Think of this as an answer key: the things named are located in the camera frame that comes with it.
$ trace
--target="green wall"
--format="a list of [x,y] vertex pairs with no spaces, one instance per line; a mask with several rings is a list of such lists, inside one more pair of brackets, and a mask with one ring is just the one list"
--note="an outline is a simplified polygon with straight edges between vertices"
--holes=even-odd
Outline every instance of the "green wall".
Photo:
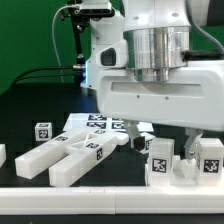
[[[111,2],[116,8],[118,7],[118,0]],[[34,67],[57,65],[51,39],[51,24],[57,9],[65,4],[64,0],[1,0],[0,93],[5,91],[14,78],[23,71]],[[209,28],[208,31],[224,43],[224,27]],[[87,30],[82,34],[82,45],[86,56],[90,54],[89,39],[90,33]],[[75,47],[69,19],[65,22],[57,20],[56,40],[62,64],[74,64]],[[193,34],[193,48],[210,49],[212,46]],[[60,78],[31,81],[60,82]]]

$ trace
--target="silver cylindrical joint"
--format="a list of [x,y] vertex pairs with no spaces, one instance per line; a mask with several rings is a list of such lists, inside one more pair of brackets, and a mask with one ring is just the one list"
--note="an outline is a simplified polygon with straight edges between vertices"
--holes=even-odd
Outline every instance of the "silver cylindrical joint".
[[168,81],[171,68],[185,66],[183,52],[189,50],[189,27],[131,30],[124,33],[128,43],[128,68],[137,81]]

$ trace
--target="black surface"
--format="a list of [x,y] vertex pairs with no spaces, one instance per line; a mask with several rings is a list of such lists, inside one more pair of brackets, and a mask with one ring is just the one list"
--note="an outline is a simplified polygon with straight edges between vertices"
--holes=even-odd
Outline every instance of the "black surface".
[[[60,134],[70,113],[96,113],[96,99],[84,96],[73,84],[19,84],[0,96],[0,144],[7,145],[7,161],[0,169],[0,187],[50,187],[48,171],[32,180],[16,176],[14,159],[31,150],[37,122],[52,122],[54,136]],[[175,139],[175,153],[183,154],[183,128],[154,126],[158,137]],[[205,136],[221,137],[206,132]],[[73,186],[144,186],[146,156],[129,144],[117,147],[102,163]],[[223,223],[223,215],[44,215],[0,216],[0,224],[66,223]]]
[[207,25],[224,26],[224,0],[210,0]]

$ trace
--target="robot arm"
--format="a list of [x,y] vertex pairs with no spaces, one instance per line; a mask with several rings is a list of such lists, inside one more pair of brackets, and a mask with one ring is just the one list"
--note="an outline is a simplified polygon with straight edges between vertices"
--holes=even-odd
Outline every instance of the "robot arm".
[[[223,131],[224,63],[184,58],[191,27],[185,1],[123,3],[123,46],[127,49],[119,53],[122,48],[115,43],[97,55],[98,65],[104,68],[97,90],[100,112],[126,120],[131,138],[139,135],[134,128],[137,121]],[[201,9],[194,21],[205,25],[210,1],[191,3],[192,8]],[[125,69],[103,65],[102,56],[113,58],[113,50],[117,59],[128,55]]]

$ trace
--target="white plastic part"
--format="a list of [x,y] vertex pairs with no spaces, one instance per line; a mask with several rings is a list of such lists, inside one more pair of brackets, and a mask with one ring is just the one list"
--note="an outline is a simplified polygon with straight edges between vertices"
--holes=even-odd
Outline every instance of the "white plastic part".
[[86,62],[86,79],[81,83],[81,87],[86,90],[98,90],[102,68],[96,65],[96,54],[123,39],[123,26],[124,17],[119,11],[115,11],[112,18],[91,20],[91,56]]
[[94,166],[110,155],[117,145],[128,142],[128,135],[101,131],[96,138],[91,136],[83,145],[80,143],[68,146],[70,155],[50,167],[50,185],[55,187],[69,187]]
[[65,145],[83,141],[88,128],[65,132],[15,159],[18,176],[32,179],[66,156]]
[[201,138],[197,144],[196,182],[199,185],[220,184],[224,146],[219,139]]
[[[86,126],[96,126],[98,128],[100,127],[101,129],[105,129],[106,131],[113,131],[113,132],[126,131],[124,129],[124,122],[121,119],[104,117],[101,114],[85,114],[85,113],[70,114],[63,128],[63,131],[70,131],[72,129],[83,128]],[[137,126],[140,132],[154,131],[151,123],[139,122]]]
[[[114,66],[105,66],[105,65],[102,65],[102,62],[101,62],[102,53],[109,49],[114,49],[116,52],[116,65]],[[103,49],[103,51],[100,51],[96,54],[96,64],[99,67],[124,68],[127,66],[127,63],[128,63],[128,46],[127,46],[126,40],[121,40],[118,43],[113,44],[110,47],[105,48]]]
[[117,145],[124,145],[128,140],[125,133],[98,128],[65,132],[17,158],[16,172],[18,176],[32,179],[53,165],[49,170],[50,184],[68,187],[105,159]]
[[138,152],[140,152],[142,154],[149,153],[150,145],[152,143],[152,140],[155,138],[155,136],[151,135],[149,133],[146,133],[146,132],[141,133],[141,136],[145,137],[145,148],[141,151],[138,151]]
[[1,215],[219,214],[220,187],[1,188]]
[[49,141],[52,138],[51,123],[37,123],[35,126],[36,141]]
[[148,158],[148,184],[168,186],[170,184],[174,140],[154,138],[150,144]]
[[5,145],[0,144],[0,168],[6,160]]
[[100,77],[97,103],[104,116],[224,131],[224,61],[188,62],[170,70],[166,83],[137,82],[125,69]]

